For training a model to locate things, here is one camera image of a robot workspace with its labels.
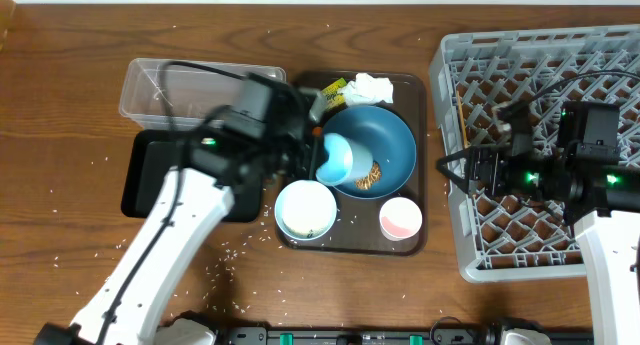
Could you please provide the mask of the light blue cup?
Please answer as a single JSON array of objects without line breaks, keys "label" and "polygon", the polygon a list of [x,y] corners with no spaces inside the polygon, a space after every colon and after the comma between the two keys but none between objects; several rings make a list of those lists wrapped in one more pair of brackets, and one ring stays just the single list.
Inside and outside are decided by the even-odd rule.
[{"label": "light blue cup", "polygon": [[338,186],[366,177],[373,167],[373,155],[364,145],[337,133],[324,136],[327,160],[316,170],[316,179]]}]

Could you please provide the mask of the large blue bowl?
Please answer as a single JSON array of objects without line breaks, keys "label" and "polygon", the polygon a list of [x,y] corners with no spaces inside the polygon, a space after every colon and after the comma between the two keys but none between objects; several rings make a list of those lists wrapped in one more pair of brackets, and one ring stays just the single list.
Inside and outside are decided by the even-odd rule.
[{"label": "large blue bowl", "polygon": [[380,179],[369,189],[359,189],[354,181],[336,189],[357,199],[377,199],[400,190],[412,176],[417,161],[417,145],[408,125],[394,112],[378,106],[355,106],[332,116],[325,133],[336,133],[366,147],[379,165]]}]

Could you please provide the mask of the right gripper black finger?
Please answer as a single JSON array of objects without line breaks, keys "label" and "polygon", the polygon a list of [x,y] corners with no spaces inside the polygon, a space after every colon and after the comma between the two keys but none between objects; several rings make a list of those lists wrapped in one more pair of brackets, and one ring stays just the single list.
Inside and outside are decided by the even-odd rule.
[{"label": "right gripper black finger", "polygon": [[439,159],[436,161],[436,169],[448,180],[450,180],[463,193],[469,192],[469,179],[458,176],[448,168],[449,160]]},{"label": "right gripper black finger", "polygon": [[461,160],[461,159],[468,160],[470,152],[471,152],[471,149],[470,148],[466,148],[466,149],[460,150],[458,152],[452,153],[450,155],[446,155],[446,156],[438,159],[436,161],[436,165],[438,167],[445,167],[450,162],[453,162],[453,161],[456,161],[456,160]]}]

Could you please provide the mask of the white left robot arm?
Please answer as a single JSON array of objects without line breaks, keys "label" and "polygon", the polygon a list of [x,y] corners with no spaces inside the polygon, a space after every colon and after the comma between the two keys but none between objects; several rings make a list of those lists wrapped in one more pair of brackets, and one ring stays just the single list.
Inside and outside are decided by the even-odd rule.
[{"label": "white left robot arm", "polygon": [[176,163],[128,250],[71,324],[45,324],[35,343],[153,343],[169,298],[235,194],[263,176],[306,171],[310,132],[325,108],[317,89],[251,75],[233,105],[173,130]]}]

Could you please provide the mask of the white and pink cup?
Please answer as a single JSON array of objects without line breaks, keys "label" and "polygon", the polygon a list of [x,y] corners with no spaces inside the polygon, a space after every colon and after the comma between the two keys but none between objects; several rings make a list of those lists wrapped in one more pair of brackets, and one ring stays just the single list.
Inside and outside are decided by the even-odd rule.
[{"label": "white and pink cup", "polygon": [[416,235],[422,227],[422,219],[419,206],[405,197],[389,199],[379,212],[381,232],[391,241],[401,241]]}]

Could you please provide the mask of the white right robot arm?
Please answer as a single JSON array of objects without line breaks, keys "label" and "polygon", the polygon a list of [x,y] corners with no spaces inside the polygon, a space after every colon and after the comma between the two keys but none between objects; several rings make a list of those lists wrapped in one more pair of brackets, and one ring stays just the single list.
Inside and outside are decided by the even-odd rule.
[{"label": "white right robot arm", "polygon": [[437,170],[465,193],[474,182],[491,195],[564,204],[586,266],[594,341],[639,341],[639,172],[630,167],[511,156],[473,146],[440,158]]}]

